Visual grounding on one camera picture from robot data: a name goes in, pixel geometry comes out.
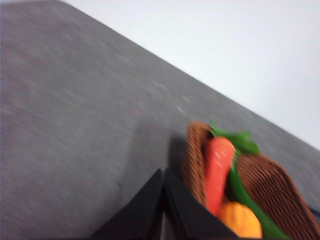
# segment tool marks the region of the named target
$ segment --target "wicker basket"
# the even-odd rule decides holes
[[[212,137],[210,127],[195,121],[190,124],[187,137],[183,181],[206,207],[203,147]],[[264,155],[242,155],[237,161],[237,170],[250,197],[290,238],[320,240],[319,225],[281,165]]]

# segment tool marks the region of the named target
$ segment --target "gray carpet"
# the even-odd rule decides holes
[[[67,4],[1,6],[1,239],[89,236],[211,117],[320,209],[316,149]]]

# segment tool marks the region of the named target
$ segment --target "orange squash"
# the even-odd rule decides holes
[[[262,238],[262,228],[253,211],[247,206],[230,201],[224,203],[219,219],[241,238]]]

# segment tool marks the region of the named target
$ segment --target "orange carrot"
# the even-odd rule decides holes
[[[204,189],[207,209],[219,216],[224,197],[227,175],[230,170],[235,148],[225,137],[218,136],[208,141],[204,160]]]

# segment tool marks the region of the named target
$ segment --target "white wall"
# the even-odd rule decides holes
[[[320,150],[319,0],[66,0]]]

